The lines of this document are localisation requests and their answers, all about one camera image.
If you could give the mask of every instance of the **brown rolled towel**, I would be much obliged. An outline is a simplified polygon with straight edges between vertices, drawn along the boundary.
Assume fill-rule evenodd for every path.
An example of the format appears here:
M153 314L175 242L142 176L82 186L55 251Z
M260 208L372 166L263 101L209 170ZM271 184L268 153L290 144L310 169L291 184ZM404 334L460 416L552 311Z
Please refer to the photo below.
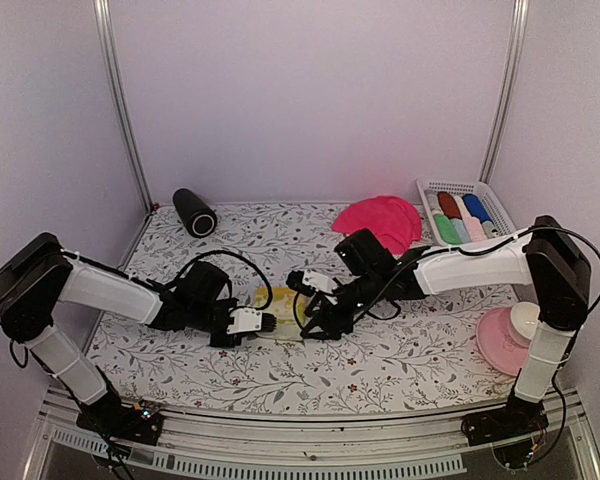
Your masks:
M455 199L447 192L438 192L438 202L440 202L440 208L447 218L459 218L462 220L460 209Z

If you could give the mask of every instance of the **wall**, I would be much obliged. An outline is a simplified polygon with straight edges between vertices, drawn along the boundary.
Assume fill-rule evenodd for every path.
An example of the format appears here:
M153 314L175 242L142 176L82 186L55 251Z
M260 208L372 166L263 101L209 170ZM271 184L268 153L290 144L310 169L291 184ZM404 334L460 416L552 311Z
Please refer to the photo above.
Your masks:
M600 248L600 0L531 2L493 187L518 226L549 213ZM574 355L600 447L600 307Z
M474 180L510 0L112 2L155 199L415 198Z
M116 264L142 217L91 2L0 2L0 266L39 232ZM78 342L93 312L64 309ZM0 480L22 457L47 381L0 331Z

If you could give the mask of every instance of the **black speaker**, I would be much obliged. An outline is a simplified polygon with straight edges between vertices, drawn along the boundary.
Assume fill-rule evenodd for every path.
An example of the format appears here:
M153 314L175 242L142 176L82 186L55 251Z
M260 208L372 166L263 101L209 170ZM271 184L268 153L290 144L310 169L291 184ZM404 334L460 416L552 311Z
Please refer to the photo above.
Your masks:
M192 237L204 238L216 229L218 217L215 212L191 190L181 188L174 193L173 205Z

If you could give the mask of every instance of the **white tray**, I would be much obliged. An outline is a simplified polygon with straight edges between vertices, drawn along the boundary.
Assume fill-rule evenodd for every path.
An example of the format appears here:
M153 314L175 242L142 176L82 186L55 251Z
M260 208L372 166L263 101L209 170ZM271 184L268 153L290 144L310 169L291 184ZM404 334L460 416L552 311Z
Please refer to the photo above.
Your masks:
M433 220L433 215L431 214L431 208L429 208L429 202L427 202L427 197L424 194L425 190L433 190L436 193L447 192L451 195L465 195L467 193L473 193L480 199L480 202L482 202L482 205L491 217L493 224L501 234L506 235L508 233L513 233L516 230L516 226L511 221L509 214L500 203L500 200L498 200L498 197L496 197L496 194L493 193L493 190L491 190L489 185L486 183L449 182L444 180L418 178L416 180L416 186L418 187L418 192L420 192L422 205L424 206L427 218L431 224L433 236L442 246L447 246L448 243L442 240L440 237L440 233L436 227L436 222Z

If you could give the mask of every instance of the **floral tablecloth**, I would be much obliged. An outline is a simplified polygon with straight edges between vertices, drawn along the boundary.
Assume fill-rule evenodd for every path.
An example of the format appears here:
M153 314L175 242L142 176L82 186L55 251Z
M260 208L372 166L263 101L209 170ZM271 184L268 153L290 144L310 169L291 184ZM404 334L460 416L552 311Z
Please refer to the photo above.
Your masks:
M173 207L150 220L128 271L167 281L192 256L215 248L257 263L271 283L284 286L293 269L347 280L333 252L342 236L330 226L344 208L334 204L220 205L218 229L190 237ZM423 243L431 243L423 218ZM231 258L214 257L251 301L258 277ZM467 405L506 396L513 379L490 368L477 350L475 325L496 307L516 302L510 286L452 291L402 302L388 321L365 318L339 341L245 339L234 350L207 346L193 330L161 332L105 314L88 351L119 392L170 405L236 412L344 414L408 412ZM389 316L391 306L374 313Z

